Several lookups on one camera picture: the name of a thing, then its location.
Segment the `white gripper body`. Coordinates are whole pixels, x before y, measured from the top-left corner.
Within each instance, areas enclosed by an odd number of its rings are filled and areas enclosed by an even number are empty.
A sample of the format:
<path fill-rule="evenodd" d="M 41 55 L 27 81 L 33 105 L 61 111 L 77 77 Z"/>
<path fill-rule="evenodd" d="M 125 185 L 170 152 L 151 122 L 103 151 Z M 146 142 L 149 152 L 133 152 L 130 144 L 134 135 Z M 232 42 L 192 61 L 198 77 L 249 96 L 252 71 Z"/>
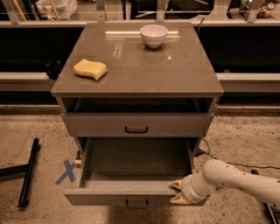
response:
<path fill-rule="evenodd" d="M 180 192 L 185 204 L 197 204 L 207 198 L 206 196 L 200 196 L 195 192 L 192 185 L 192 177 L 193 175 L 188 175 L 181 180 Z"/>

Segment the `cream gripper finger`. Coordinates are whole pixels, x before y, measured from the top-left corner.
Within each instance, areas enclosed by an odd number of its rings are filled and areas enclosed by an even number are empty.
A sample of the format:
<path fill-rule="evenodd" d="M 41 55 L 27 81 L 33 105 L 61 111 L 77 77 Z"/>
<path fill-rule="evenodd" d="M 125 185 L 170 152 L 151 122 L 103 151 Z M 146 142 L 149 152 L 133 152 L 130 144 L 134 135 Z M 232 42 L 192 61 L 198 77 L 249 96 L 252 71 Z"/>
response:
<path fill-rule="evenodd" d="M 181 179 L 177 179 L 177 180 L 174 180 L 172 181 L 168 187 L 173 189 L 173 190 L 176 190 L 178 192 L 181 191 L 181 185 L 182 185 L 182 180 Z"/>
<path fill-rule="evenodd" d="M 176 205 L 190 205 L 191 201 L 186 199 L 181 192 L 170 198 L 170 202 Z"/>

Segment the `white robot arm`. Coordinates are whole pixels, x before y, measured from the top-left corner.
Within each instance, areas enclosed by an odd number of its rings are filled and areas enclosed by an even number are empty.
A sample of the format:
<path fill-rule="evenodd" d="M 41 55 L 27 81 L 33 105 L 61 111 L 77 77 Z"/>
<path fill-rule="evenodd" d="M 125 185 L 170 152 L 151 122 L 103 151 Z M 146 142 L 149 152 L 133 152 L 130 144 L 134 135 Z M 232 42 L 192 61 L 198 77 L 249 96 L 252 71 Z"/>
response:
<path fill-rule="evenodd" d="M 275 209 L 280 209 L 280 179 L 240 171 L 218 159 L 208 160 L 202 170 L 169 184 L 178 193 L 170 198 L 177 205 L 199 203 L 213 193 L 236 189 L 247 193 Z"/>

